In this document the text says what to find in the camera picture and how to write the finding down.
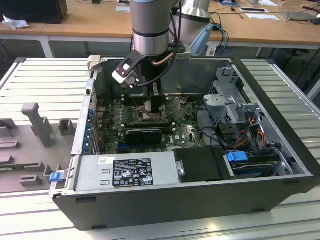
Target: white paper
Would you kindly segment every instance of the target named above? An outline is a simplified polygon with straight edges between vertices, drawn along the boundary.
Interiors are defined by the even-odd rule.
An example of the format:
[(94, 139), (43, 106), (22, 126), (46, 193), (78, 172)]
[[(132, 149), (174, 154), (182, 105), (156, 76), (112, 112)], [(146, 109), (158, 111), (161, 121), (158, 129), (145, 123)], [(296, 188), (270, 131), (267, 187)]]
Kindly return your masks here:
[(30, 27), (30, 25), (25, 20), (14, 20), (7, 18), (5, 15), (3, 15), (3, 19), (4, 21), (2, 21), (2, 23), (13, 30)]
[(269, 14), (246, 13), (245, 15), (247, 15), (251, 19), (280, 20), (275, 15), (269, 15)]
[(115, 11), (116, 12), (127, 12), (127, 13), (130, 13), (131, 12), (131, 8), (129, 6), (116, 6), (115, 7)]
[(260, 0), (259, 4), (263, 6), (278, 6), (273, 1), (270, 1), (270, 0)]

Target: black cover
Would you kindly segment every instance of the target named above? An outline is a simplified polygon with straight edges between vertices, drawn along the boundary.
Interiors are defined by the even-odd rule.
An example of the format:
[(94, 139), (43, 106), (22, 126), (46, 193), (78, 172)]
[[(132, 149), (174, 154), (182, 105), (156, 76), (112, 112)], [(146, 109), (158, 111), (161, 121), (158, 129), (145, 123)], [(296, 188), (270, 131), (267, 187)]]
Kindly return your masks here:
[(179, 177), (180, 182), (229, 180), (223, 153), (224, 150), (219, 147), (175, 149), (175, 160), (182, 162), (185, 173)]
[(14, 20), (60, 24), (68, 11), (66, 0), (1, 0), (0, 13)]

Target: white label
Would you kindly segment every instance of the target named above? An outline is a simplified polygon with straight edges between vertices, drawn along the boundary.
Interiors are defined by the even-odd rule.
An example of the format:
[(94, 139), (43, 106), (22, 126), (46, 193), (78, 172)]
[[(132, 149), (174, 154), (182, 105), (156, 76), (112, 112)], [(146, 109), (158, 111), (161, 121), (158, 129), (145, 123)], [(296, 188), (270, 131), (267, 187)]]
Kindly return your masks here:
[(99, 164), (113, 164), (114, 160), (115, 160), (114, 156), (100, 157)]

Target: warning label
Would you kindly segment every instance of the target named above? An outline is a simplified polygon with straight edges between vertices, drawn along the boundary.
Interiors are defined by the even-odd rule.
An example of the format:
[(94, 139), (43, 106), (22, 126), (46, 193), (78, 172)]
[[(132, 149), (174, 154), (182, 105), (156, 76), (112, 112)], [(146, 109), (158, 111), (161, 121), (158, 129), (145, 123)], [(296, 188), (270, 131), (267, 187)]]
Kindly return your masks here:
[(151, 159), (115, 160), (112, 184), (115, 188), (153, 185)]

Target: computer tower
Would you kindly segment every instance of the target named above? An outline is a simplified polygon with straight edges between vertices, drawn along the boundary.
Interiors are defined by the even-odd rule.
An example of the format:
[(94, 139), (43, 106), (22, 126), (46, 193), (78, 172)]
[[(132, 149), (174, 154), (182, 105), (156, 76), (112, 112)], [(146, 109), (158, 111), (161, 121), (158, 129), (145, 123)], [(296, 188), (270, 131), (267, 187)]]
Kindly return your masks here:
[(0, 1), (0, 13), (14, 20), (29, 23), (60, 24), (67, 15), (66, 0)]

